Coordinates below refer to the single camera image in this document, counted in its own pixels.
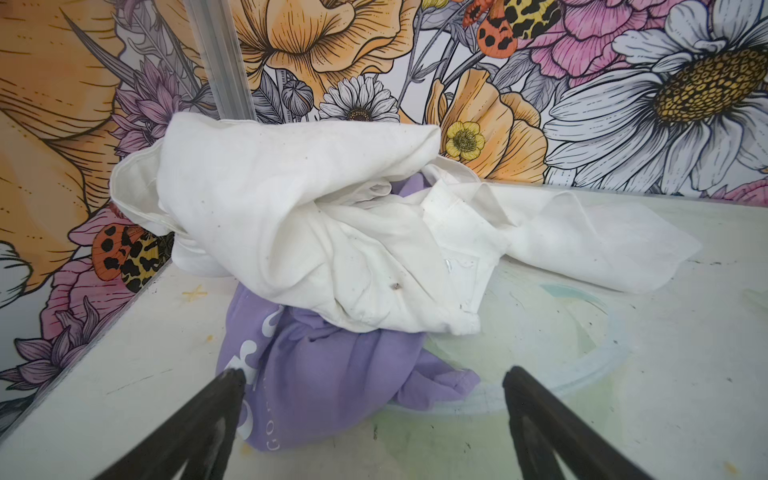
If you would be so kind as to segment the purple printed cloth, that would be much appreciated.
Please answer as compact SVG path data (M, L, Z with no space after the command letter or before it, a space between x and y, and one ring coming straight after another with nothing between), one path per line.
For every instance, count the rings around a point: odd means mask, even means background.
M244 285L225 327L217 369L243 371L237 433L264 452L338 434L390 402L426 411L462 401L480 382L427 351L423 333L353 333Z

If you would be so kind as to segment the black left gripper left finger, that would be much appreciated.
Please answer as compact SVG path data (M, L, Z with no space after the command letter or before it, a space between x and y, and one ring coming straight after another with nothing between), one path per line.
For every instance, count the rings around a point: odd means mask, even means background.
M238 426L246 378L227 369L99 479L221 479Z

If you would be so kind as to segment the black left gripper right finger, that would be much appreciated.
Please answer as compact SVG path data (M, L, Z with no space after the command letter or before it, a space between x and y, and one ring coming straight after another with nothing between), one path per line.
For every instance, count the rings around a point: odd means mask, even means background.
M503 390L523 478L563 479L564 463L578 479L651 479L522 367Z

